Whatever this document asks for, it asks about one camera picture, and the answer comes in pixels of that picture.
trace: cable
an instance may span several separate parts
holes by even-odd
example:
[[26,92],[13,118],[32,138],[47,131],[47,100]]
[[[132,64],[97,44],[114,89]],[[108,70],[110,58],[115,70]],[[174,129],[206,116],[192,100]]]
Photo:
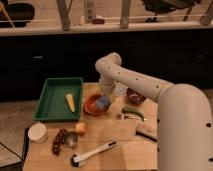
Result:
[[15,154],[18,158],[21,159],[21,161],[24,161],[23,158],[21,156],[19,156],[16,152],[14,152],[13,150],[11,150],[10,148],[8,148],[6,145],[4,145],[2,142],[0,142],[0,144],[6,148],[8,151],[10,151],[11,153]]

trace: grape bunch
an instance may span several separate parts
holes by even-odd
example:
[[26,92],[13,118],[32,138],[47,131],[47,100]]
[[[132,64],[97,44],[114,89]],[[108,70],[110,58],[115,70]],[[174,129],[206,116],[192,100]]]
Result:
[[61,151],[61,145],[64,144],[64,137],[68,131],[66,129],[61,129],[55,136],[55,139],[52,143],[52,153],[56,156],[59,156]]

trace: white utensil handle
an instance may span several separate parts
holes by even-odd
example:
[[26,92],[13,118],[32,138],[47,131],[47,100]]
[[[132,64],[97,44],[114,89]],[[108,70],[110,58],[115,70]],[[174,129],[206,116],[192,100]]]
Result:
[[89,151],[87,153],[84,153],[82,155],[78,155],[78,156],[74,157],[74,162],[81,162],[83,160],[86,160],[87,158],[93,156],[94,154],[97,154],[97,153],[100,153],[100,152],[105,151],[107,149],[110,149],[110,148],[114,147],[115,145],[116,145],[116,141],[106,143],[106,144],[104,144],[104,145],[102,145],[102,146],[100,146],[100,147],[98,147],[98,148],[96,148],[92,151]]

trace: yellow corn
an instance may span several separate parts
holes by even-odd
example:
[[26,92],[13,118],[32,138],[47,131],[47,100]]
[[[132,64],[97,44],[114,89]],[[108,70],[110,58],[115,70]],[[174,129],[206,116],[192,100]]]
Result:
[[73,94],[70,94],[70,93],[66,94],[66,99],[71,112],[75,112],[75,103],[74,103]]

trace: plastic lid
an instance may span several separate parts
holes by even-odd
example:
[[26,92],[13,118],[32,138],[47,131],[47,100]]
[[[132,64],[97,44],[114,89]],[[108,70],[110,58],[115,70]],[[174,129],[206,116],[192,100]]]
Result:
[[32,141],[40,142],[46,136],[46,126],[42,123],[37,123],[30,127],[28,137]]

